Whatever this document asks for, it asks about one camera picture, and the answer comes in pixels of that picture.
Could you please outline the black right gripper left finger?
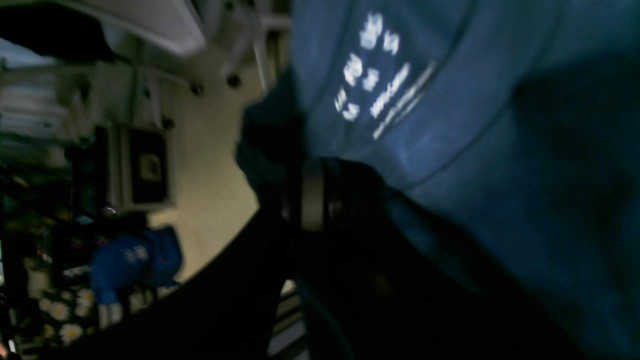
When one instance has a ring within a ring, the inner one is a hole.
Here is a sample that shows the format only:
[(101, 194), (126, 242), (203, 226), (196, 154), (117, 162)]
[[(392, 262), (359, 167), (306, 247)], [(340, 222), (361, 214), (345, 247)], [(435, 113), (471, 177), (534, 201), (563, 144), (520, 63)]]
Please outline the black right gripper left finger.
[(281, 289), (299, 287), (323, 230), (324, 168), (308, 161), (199, 273), (53, 360), (265, 360)]

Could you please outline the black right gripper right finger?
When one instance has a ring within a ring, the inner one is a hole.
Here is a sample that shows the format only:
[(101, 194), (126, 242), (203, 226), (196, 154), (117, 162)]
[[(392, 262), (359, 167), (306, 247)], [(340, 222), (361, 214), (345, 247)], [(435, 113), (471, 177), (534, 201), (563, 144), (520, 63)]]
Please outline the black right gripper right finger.
[(398, 198), (435, 254), (353, 162), (300, 171), (300, 295), (313, 360), (583, 360), (535, 297), (443, 216)]

